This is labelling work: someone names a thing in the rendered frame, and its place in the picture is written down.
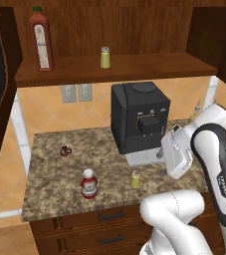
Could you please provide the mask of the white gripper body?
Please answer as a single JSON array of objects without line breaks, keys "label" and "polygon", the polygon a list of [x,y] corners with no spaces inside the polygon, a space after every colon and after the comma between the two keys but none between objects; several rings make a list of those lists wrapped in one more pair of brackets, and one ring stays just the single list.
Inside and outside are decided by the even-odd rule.
[{"label": "white gripper body", "polygon": [[190,137],[184,128],[175,125],[161,140],[166,173],[179,179],[192,165]]}]

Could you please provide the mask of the yellow shaker with pale cap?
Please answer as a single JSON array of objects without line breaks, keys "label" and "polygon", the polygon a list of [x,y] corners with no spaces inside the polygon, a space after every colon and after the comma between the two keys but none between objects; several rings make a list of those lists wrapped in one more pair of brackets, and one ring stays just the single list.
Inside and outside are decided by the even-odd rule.
[{"label": "yellow shaker with pale cap", "polygon": [[138,170],[134,170],[132,172],[130,186],[134,189],[139,188],[139,186],[140,186],[140,172]]}]

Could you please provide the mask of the short red condiment bottle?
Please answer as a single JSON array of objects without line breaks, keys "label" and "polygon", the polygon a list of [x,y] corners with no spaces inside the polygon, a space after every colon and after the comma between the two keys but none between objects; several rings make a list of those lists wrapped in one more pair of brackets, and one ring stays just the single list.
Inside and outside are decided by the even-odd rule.
[{"label": "short red condiment bottle", "polygon": [[87,168],[83,172],[83,179],[81,181],[81,193],[85,199],[93,199],[96,197],[98,188],[98,180],[94,174],[94,171]]}]

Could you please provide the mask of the yellow-green shaker with silver cap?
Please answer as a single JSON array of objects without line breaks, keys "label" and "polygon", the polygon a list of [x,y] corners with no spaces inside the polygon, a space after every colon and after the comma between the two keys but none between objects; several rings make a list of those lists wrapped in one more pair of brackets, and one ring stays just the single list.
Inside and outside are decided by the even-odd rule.
[{"label": "yellow-green shaker with silver cap", "polygon": [[110,48],[102,47],[101,48],[101,67],[103,69],[107,69],[110,66],[111,66]]}]

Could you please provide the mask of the tall red sauce bottle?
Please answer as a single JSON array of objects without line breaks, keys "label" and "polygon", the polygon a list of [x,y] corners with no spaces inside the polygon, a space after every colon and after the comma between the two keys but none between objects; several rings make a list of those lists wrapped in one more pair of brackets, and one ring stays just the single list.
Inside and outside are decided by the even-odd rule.
[{"label": "tall red sauce bottle", "polygon": [[30,20],[31,35],[34,44],[37,69],[49,72],[54,69],[53,51],[50,37],[49,21],[40,6],[33,7]]}]

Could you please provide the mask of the black coffee machine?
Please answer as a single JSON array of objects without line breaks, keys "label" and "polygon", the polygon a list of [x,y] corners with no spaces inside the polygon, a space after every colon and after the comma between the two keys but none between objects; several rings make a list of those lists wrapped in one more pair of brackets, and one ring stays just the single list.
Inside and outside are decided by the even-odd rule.
[{"label": "black coffee machine", "polygon": [[170,99],[154,82],[112,85],[111,130],[129,166],[163,162],[161,149]]}]

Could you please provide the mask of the wooden drawer front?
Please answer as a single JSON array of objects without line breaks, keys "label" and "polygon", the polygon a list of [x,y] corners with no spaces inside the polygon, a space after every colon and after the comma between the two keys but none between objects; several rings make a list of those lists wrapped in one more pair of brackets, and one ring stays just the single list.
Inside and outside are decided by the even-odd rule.
[{"label": "wooden drawer front", "polygon": [[81,249],[91,249],[97,247],[105,247],[101,245],[99,238],[111,239],[122,235],[122,241],[131,241],[144,236],[148,236],[150,227],[144,223],[137,223],[128,226],[121,226],[109,229],[93,230],[91,232],[79,233],[76,235],[67,235],[64,238],[66,248],[68,251],[79,251]]},{"label": "wooden drawer front", "polygon": [[[119,213],[121,209],[124,211],[124,217],[99,221],[99,213],[102,213],[103,215],[112,215],[115,213]],[[64,230],[67,230],[67,229],[74,230],[81,227],[110,224],[110,223],[127,223],[130,221],[137,221],[137,222],[143,223],[143,220],[139,214],[138,204],[113,207],[113,208],[73,214],[68,216],[61,216],[58,220],[58,223],[59,223],[59,226]]]}]

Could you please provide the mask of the red-handled scissors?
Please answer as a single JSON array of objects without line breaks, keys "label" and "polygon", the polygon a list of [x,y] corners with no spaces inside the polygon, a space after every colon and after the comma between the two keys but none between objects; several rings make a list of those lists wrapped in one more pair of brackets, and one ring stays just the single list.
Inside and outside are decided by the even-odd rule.
[{"label": "red-handled scissors", "polygon": [[63,144],[60,150],[60,155],[61,156],[67,156],[68,154],[70,154],[72,152],[72,150],[66,145],[66,137],[63,136]]}]

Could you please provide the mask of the open wooden wall cabinet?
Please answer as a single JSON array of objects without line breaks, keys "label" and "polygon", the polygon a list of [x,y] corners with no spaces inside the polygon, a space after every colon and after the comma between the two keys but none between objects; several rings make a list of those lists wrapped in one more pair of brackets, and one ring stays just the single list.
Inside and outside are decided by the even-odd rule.
[{"label": "open wooden wall cabinet", "polygon": [[[29,0],[15,7],[23,60],[19,87],[214,75],[186,50],[193,9],[202,0]],[[49,20],[55,67],[35,63],[29,18],[40,6]],[[101,48],[111,66],[101,67]]]}]

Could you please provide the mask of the grey wall outlet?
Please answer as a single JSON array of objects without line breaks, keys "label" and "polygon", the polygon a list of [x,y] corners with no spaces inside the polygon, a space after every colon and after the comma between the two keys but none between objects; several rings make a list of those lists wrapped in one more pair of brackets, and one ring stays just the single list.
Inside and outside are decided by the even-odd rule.
[{"label": "grey wall outlet", "polygon": [[64,104],[75,103],[77,101],[75,85],[61,85],[61,94]]},{"label": "grey wall outlet", "polygon": [[91,84],[79,84],[78,85],[79,101],[91,102],[93,100],[93,92]]}]

